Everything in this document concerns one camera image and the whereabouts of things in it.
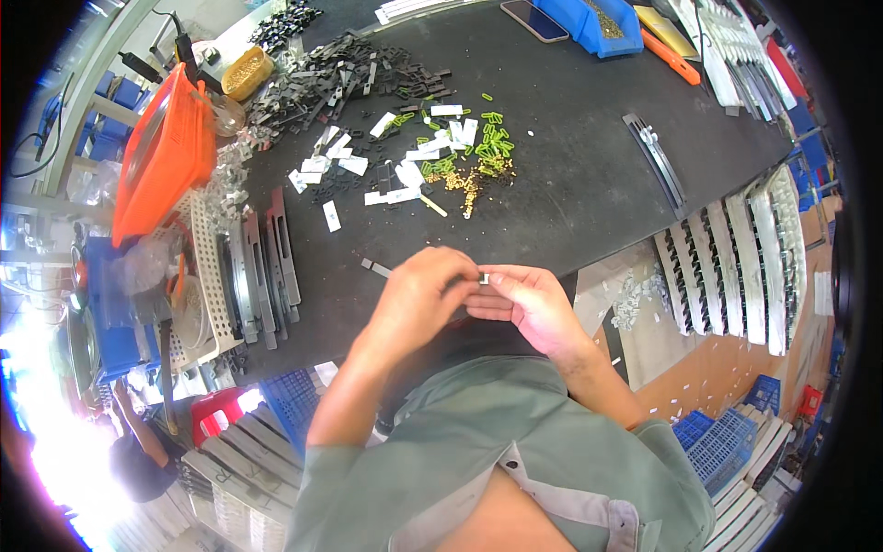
red plastic stool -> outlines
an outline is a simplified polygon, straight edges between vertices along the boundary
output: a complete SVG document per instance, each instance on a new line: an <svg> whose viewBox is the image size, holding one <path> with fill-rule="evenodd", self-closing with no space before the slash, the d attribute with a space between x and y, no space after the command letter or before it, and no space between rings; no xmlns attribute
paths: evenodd
<svg viewBox="0 0 883 552"><path fill-rule="evenodd" d="M197 449L209 436L221 434L222 428L215 419L215 412L223 412L231 424L242 417L242 409L239 408L237 399L246 391L248 389L231 387L212 391L203 398L193 401L190 413L193 415L193 444Z"/></svg>

yellow folder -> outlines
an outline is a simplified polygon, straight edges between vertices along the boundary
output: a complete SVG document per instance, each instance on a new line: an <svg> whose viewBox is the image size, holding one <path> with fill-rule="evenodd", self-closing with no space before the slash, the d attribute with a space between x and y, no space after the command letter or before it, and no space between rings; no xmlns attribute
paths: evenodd
<svg viewBox="0 0 883 552"><path fill-rule="evenodd" d="M663 44L671 48L677 55L691 61L699 60L699 53L683 37L680 31L670 19L662 17L654 8L647 6L634 6L638 13L638 19L646 25Z"/></svg>

black workbench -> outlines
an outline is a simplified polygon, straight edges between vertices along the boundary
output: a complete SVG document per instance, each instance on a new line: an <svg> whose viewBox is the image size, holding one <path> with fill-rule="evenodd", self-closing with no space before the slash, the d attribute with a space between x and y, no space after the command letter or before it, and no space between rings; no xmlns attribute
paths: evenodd
<svg viewBox="0 0 883 552"><path fill-rule="evenodd" d="M573 41L544 44L496 3L415 19L371 40L409 49L411 62L430 71L450 68L446 83L457 93L446 102L472 108L470 117L488 110L504 115L516 144L514 185L486 191L470 220L460 211L462 193L444 191L443 183L434 185L431 199L447 218L418 200L398 210L365 207L368 190L350 189L334 197L343 228L329 233L321 204L313 204L309 192L298 195L286 178L311 154L323 125L256 154L248 203L262 214L270 190L285 186L303 302L300 322L289 326L289 339L278 349L268 351L262 340L250 346L249 372L240 384L346 353L386 282L360 266L363 257L393 268L428 243L461 249L478 263L535 265L562 276L674 223L660 182L622 121L627 113L659 134L689 212L747 184L791 149L776 125L754 121L744 110L725 116L713 95L687 85L649 51L600 60ZM483 92L493 102L483 100ZM352 101L338 124L367 136L385 111L402 104L394 96ZM362 110L376 114L363 119ZM406 123L401 135L382 142L384 155L400 159L419 135L431 131Z"/></svg>

orange plastic basket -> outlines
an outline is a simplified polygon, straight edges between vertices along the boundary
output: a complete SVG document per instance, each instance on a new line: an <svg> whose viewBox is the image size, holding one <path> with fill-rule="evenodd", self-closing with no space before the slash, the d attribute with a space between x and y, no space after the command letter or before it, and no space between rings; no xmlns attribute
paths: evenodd
<svg viewBox="0 0 883 552"><path fill-rule="evenodd" d="M149 234L181 196L208 182L215 168L215 129L205 98L205 83L194 88L178 64L125 145L117 185L113 245L128 236Z"/></svg>

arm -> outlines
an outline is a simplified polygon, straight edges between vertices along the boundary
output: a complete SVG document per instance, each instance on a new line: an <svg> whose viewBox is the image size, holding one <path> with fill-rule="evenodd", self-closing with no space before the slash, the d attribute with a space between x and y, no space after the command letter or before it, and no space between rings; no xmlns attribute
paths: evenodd
<svg viewBox="0 0 883 552"><path fill-rule="evenodd" d="M457 276L462 279L449 285ZM427 247L393 270L371 321L319 401L306 447L365 446L392 370L429 343L478 291L478 280L472 259L447 247Z"/></svg>
<svg viewBox="0 0 883 552"><path fill-rule="evenodd" d="M153 429L148 427L144 420L132 409L132 400L129 398L129 392L126 390L122 380L117 380L117 384L113 388L113 394L117 398L120 410L123 411L123 418L125 418L126 423L132 429L135 438L141 444L141 448L156 462L156 465L164 468L169 463L169 453L163 448Z"/></svg>
<svg viewBox="0 0 883 552"><path fill-rule="evenodd" d="M476 318L508 320L558 368L574 399L626 429L646 419L635 394L585 334L555 276L543 268L486 265L490 285L466 298Z"/></svg>

